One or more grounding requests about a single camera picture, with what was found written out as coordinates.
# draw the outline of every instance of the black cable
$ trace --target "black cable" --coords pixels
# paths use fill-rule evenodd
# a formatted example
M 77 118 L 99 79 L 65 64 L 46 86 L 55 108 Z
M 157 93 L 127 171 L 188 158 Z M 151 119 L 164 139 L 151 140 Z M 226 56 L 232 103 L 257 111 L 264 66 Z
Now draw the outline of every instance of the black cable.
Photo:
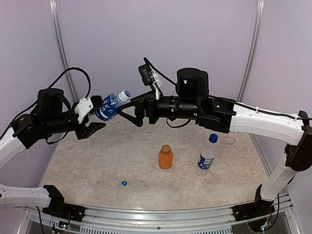
M 40 209 L 38 206 L 37 207 L 37 210 L 38 210 L 38 213 L 39 213 L 39 221 L 40 221 L 40 226 L 41 226 L 41 231 L 42 231 L 42 234 L 45 234 L 44 233 L 44 229 L 43 229 L 43 225 L 42 225 L 42 219 L 41 219 L 41 213 L 40 213 Z
M 170 125 L 170 124 L 169 124 L 169 122 L 168 122 L 168 118 L 166 119 L 166 123 L 167 123 L 167 125 L 168 125 L 169 127 L 171 127 L 171 128 L 182 128 L 182 127 L 184 127 L 184 126 L 188 125 L 190 122 L 191 122 L 191 120 L 189 119 L 189 120 L 187 120 L 185 123 L 183 123 L 183 124 L 181 124 L 181 125 L 178 125 L 178 126 L 172 126 L 172 125 Z
M 144 62 L 147 63 L 148 65 L 150 65 L 151 68 L 153 68 L 155 71 L 157 71 L 162 77 L 164 77 L 167 81 L 169 81 L 171 84 L 173 84 L 174 86 L 176 86 L 176 83 L 174 83 L 171 79 L 169 79 L 168 77 L 166 77 L 164 74 L 162 74 L 159 70 L 157 70 L 157 68 L 155 68 L 151 62 L 149 62 L 149 60 L 147 58 L 143 58 Z
M 55 85 L 56 82 L 58 82 L 58 80 L 61 79 L 61 77 L 62 77 L 66 72 L 71 71 L 71 70 L 76 70 L 76 71 L 82 72 L 82 73 L 86 76 L 86 78 L 87 78 L 87 80 L 88 80 L 88 84 L 89 84 L 88 92 L 87 92 L 87 95 L 85 96 L 85 97 L 87 98 L 87 97 L 89 96 L 90 92 L 91 92 L 91 80 L 90 80 L 90 77 L 89 77 L 88 73 L 86 73 L 84 70 L 82 70 L 82 69 L 79 68 L 79 67 L 69 67 L 69 68 L 67 68 L 65 71 L 63 71 L 63 72 L 58 76 L 58 78 L 56 78 L 55 81 L 53 81 L 53 83 L 52 83 L 48 88 L 53 87 L 53 85 Z
M 271 225 L 270 227 L 268 227 L 267 229 L 264 230 L 265 232 L 266 232 L 267 230 L 271 229 L 271 228 L 274 226 L 274 224 L 275 224 L 276 221 L 277 221 L 278 214 L 279 214 L 279 194 L 277 195 L 277 213 L 276 213 L 275 220 L 274 220 L 274 222 L 272 223 L 272 225 Z
M 230 103 L 233 103 L 233 104 L 238 105 L 238 106 L 245 107 L 245 108 L 250 109 L 250 110 L 252 110 L 252 111 L 257 111 L 257 112 L 264 113 L 264 114 L 268 114 L 268 115 L 271 115 L 271 116 L 283 116 L 283 117 L 288 117 L 288 118 L 291 118 L 291 119 L 296 119 L 294 116 L 291 116 L 291 115 L 288 115 L 288 114 L 284 114 L 284 113 L 274 113 L 274 112 L 270 112 L 270 111 L 265 111 L 265 110 L 261 110 L 261 109 L 256 109 L 256 108 L 254 108 L 254 107 L 252 107 L 252 106 L 248 106 L 248 105 L 242 104 L 242 103 L 237 102 L 237 101 L 235 101 L 235 100 L 230 100 L 230 99 L 223 98 L 223 97 L 216 97 L 216 96 L 213 96 L 213 95 L 209 95 L 209 96 L 212 97 L 212 98 L 219 99 L 219 100 L 228 101 L 228 102 L 230 102 Z M 298 120 L 305 120 L 305 119 L 312 120 L 312 118 L 305 118 L 305 117 L 298 117 L 297 119 L 298 119 Z
M 71 70 L 77 70 L 77 71 L 80 71 L 82 72 L 87 80 L 88 80 L 88 84 L 89 84 L 89 87 L 88 87 L 88 92 L 87 92 L 87 95 L 85 96 L 86 98 L 89 96 L 90 92 L 91 92 L 91 80 L 90 80 L 90 77 L 89 75 L 84 71 L 82 70 L 81 68 L 79 67 L 70 67 L 70 68 L 67 68 L 65 71 L 63 71 L 57 78 L 55 81 L 53 81 L 52 84 L 49 85 L 48 89 L 49 88 L 52 88 L 53 85 L 56 84 L 56 82 L 58 82 L 59 79 L 61 79 L 61 77 L 68 71 L 71 71 Z M 4 135 L 6 134 L 6 132 L 9 130 L 9 128 L 12 126 L 13 122 L 21 115 L 23 114 L 24 112 L 28 111 L 29 109 L 33 108 L 35 105 L 36 105 L 37 101 L 35 101 L 33 104 L 31 104 L 29 107 L 27 107 L 25 110 L 23 110 L 22 112 L 18 113 L 13 119 L 12 121 L 10 122 L 10 124 L 6 127 L 6 129 L 4 130 L 3 134 L 1 135 L 0 137 L 0 140 L 4 137 Z
M 50 142 L 48 142 L 48 139 L 46 139 L 45 142 L 46 142 L 48 145 L 53 145 L 53 144 L 58 143 L 59 141 L 63 140 L 63 139 L 67 136 L 67 134 L 68 134 L 68 131 L 66 131 L 66 133 L 64 134 L 64 136 L 63 136 L 61 139 L 57 140 L 57 141 L 50 141 Z

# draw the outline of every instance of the marble tabletop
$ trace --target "marble tabletop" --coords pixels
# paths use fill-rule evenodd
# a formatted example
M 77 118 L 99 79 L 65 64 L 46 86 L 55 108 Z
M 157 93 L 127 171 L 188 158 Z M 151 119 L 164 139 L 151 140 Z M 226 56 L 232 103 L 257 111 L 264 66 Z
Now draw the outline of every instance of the marble tabletop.
M 194 121 L 172 129 L 165 119 L 149 125 L 145 118 L 138 128 L 116 116 L 86 140 L 69 133 L 58 144 L 42 185 L 55 185 L 66 202 L 120 209 L 194 209 L 253 200 L 267 176 L 249 135 L 217 133 L 218 156 L 204 171 L 197 165 L 200 145 L 211 133 Z M 174 153 L 169 170 L 158 166 L 164 144 Z M 127 187 L 121 186 L 123 180 Z

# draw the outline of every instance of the plastic bottle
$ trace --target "plastic bottle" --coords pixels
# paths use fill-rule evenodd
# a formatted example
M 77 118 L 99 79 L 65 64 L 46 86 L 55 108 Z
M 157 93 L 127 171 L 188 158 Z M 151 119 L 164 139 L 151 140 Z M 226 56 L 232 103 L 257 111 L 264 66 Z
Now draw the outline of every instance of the plastic bottle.
M 131 95 L 127 90 L 120 94 L 110 94 L 103 99 L 103 104 L 96 110 L 96 116 L 103 121 L 110 121 L 117 115 L 117 107 L 130 101 Z
M 200 149 L 200 158 L 198 161 L 198 166 L 207 170 L 211 167 L 214 158 L 218 154 L 218 136 L 216 134 L 211 134 L 209 136 L 209 143 L 202 146 Z
M 158 156 L 159 167 L 161 169 L 170 169 L 173 159 L 174 153 L 172 153 L 171 147 L 169 145 L 163 145 Z

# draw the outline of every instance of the lavender wall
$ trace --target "lavender wall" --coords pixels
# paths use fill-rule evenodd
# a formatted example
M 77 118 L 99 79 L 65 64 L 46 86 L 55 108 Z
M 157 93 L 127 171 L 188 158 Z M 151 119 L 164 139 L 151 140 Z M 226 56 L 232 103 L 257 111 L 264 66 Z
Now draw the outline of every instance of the lavender wall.
M 257 0 L 62 0 L 58 12 L 69 64 L 90 74 L 92 94 L 148 91 L 137 71 L 145 56 L 174 81 L 180 68 L 205 70 L 211 94 L 236 98 L 256 6 Z M 85 94 L 84 78 L 75 83 Z M 165 80 L 162 89 L 175 94 Z
M 49 2 L 41 0 L 0 1 L 0 133 L 12 118 L 37 99 L 62 72 L 53 33 Z M 57 87 L 69 96 L 65 81 Z M 0 183 L 36 187 L 55 145 L 44 141 L 15 157 L 0 172 Z M 0 232 L 11 234 L 20 209 L 0 211 Z
M 244 102 L 312 116 L 312 1 L 266 1 L 260 39 Z M 257 137 L 274 169 L 285 143 Z M 312 169 L 288 186 L 303 233 L 312 233 Z

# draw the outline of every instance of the blue label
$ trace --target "blue label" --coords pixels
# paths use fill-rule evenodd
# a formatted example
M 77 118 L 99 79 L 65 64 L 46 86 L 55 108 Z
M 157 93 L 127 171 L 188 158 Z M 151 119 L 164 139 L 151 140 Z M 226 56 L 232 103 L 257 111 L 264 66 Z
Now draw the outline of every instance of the blue label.
M 103 121 L 110 120 L 113 116 L 117 114 L 115 106 L 111 104 L 110 95 L 103 100 L 102 106 L 96 111 L 96 115 L 99 119 Z
M 198 160 L 198 166 L 200 167 L 200 169 L 207 170 L 211 167 L 213 160 L 213 158 L 207 159 L 200 155 L 200 158 Z

